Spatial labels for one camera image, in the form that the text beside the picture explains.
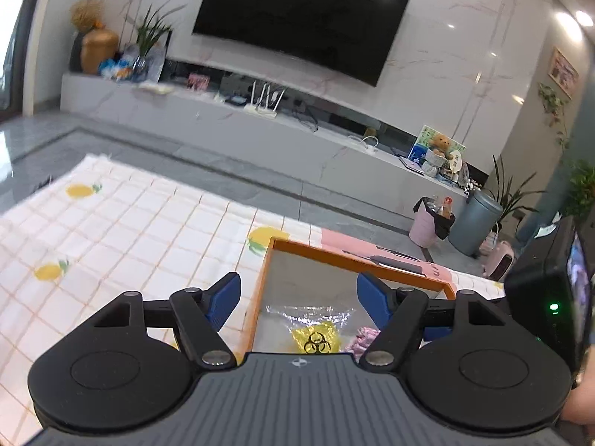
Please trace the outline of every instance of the camera screen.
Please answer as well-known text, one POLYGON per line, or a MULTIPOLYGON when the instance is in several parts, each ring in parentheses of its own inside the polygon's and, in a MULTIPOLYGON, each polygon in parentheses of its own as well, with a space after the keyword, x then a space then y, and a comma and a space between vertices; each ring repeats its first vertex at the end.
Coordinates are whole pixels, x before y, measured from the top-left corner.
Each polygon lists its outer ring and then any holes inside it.
POLYGON ((585 256, 582 252, 581 242, 578 235, 574 233, 574 241, 570 248, 570 256, 566 263, 568 280, 572 287, 572 297, 574 302, 574 326, 577 342, 582 341, 585 318, 589 306, 589 296, 591 293, 591 282, 587 273, 585 256))

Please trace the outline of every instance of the television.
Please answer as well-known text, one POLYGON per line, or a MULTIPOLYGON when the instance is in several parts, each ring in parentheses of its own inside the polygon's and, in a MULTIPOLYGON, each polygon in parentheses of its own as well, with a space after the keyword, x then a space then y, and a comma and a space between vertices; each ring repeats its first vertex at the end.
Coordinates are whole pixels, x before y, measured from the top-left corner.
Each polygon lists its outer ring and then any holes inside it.
POLYGON ((376 86, 409 0, 203 0, 194 33, 293 55, 376 86))

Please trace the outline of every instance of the gray tile floor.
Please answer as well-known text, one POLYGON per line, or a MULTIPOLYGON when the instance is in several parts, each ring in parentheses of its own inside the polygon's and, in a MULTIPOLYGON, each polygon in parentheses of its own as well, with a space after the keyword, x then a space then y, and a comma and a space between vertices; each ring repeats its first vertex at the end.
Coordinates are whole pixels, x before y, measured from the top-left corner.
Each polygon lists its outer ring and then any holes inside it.
MULTIPOLYGON (((60 112, 0 125, 0 212, 34 192, 49 175, 67 173, 87 153, 109 155, 240 203, 424 259, 424 250, 407 236, 409 218, 207 150, 60 112)), ((448 241, 429 252, 425 258, 440 265, 481 272, 477 260, 460 254, 448 241)))

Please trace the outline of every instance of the black trash bag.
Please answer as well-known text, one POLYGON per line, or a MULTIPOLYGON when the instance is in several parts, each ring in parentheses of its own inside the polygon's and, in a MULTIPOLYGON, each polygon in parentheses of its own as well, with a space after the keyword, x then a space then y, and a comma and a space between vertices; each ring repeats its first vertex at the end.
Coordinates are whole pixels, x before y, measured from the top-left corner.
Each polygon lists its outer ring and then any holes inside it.
POLYGON ((450 218, 445 218, 444 216, 441 216, 440 214, 438 214, 436 211, 433 211, 432 209, 430 209, 428 207, 429 199, 430 198, 420 199, 417 202, 417 204, 415 206, 413 206, 413 212, 417 213, 417 211, 419 210, 419 206, 421 205, 421 203, 423 203, 425 206, 425 210, 434 217, 434 226, 435 226, 436 236, 438 236, 439 239, 444 240, 450 233, 450 228, 454 224, 454 220, 456 220, 456 217, 454 216, 454 214, 451 214, 450 218))

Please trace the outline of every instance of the metal screw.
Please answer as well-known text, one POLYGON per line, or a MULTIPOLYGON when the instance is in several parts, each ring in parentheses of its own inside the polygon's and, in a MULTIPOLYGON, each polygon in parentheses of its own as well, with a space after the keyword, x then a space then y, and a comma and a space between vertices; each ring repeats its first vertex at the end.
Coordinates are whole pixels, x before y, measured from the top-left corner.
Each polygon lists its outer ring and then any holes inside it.
POLYGON ((395 361, 395 356, 386 350, 374 350, 366 354, 366 362, 371 366, 390 366, 395 361))
POLYGON ((210 366, 224 366, 231 360, 229 352, 224 350, 211 350, 202 355, 202 361, 210 366))

